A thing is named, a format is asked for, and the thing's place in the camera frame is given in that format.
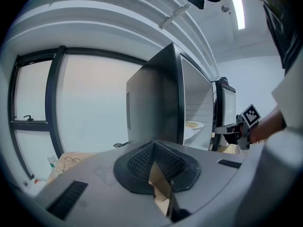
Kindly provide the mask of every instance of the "vent slot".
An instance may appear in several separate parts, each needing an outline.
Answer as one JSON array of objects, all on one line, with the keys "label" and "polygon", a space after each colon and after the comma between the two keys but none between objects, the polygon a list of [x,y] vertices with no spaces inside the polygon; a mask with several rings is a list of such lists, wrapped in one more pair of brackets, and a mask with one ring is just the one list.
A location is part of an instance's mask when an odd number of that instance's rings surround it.
[{"label": "vent slot", "polygon": [[238,163],[238,162],[234,162],[234,161],[228,161],[228,160],[219,160],[218,161],[219,164],[224,165],[224,166],[230,166],[233,168],[237,168],[239,169],[240,166],[242,165],[242,163]]},{"label": "vent slot", "polygon": [[131,129],[131,116],[130,116],[130,98],[129,92],[126,94],[126,116],[127,116],[127,127]]},{"label": "vent slot", "polygon": [[84,192],[87,185],[88,184],[84,182],[74,181],[64,193],[56,199],[47,211],[57,218],[64,220]]}]

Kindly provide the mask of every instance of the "cable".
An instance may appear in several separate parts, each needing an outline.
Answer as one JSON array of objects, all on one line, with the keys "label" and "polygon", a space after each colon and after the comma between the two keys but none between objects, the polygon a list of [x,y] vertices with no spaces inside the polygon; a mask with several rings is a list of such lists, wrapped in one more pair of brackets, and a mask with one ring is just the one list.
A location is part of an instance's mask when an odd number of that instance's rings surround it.
[{"label": "cable", "polygon": [[121,144],[121,143],[116,143],[115,145],[113,145],[115,148],[119,148],[119,147],[122,147],[122,146],[127,146],[129,144],[129,142],[126,142],[124,144]]},{"label": "cable", "polygon": [[[76,161],[75,160],[79,160],[79,161],[81,161],[79,158],[71,158],[71,157],[66,157],[66,158],[70,158],[71,159],[71,163],[72,164],[76,164]],[[66,160],[66,158],[64,158],[64,163],[63,163],[63,170],[62,170],[62,173],[64,172],[64,170],[65,170],[65,160]]]}]

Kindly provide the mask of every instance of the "ceiling light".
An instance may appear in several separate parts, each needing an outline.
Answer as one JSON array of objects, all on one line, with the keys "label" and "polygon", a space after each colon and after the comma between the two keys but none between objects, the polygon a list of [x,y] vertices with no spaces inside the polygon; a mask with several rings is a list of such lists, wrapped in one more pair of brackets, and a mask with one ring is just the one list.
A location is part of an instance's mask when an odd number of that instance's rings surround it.
[{"label": "ceiling light", "polygon": [[245,20],[244,20],[244,10],[242,5],[242,0],[232,0],[233,5],[235,6],[235,11],[238,20],[238,29],[245,28]]}]

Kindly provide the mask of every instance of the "plastic bottle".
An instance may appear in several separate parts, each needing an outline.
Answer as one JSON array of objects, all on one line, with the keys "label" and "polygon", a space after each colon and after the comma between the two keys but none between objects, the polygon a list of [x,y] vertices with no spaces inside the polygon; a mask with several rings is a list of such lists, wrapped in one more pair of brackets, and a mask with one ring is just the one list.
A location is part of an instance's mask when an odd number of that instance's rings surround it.
[{"label": "plastic bottle", "polygon": [[50,157],[47,157],[49,164],[52,168],[55,168],[55,163],[58,161],[57,157],[55,155],[52,155]]},{"label": "plastic bottle", "polygon": [[52,171],[51,171],[50,176],[52,178],[56,178],[59,174],[61,174],[61,171],[58,169],[57,157],[56,157],[56,155],[53,155],[51,157],[48,157],[47,159],[48,159],[49,164],[52,167]]}]

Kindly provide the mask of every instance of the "food in bowl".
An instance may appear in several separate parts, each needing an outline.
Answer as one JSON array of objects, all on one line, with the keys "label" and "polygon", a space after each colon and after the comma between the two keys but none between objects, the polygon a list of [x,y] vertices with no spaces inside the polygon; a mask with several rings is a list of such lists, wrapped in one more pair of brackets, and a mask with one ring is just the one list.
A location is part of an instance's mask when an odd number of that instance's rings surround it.
[{"label": "food in bowl", "polygon": [[185,121],[185,126],[189,128],[198,128],[198,124],[191,121]]}]

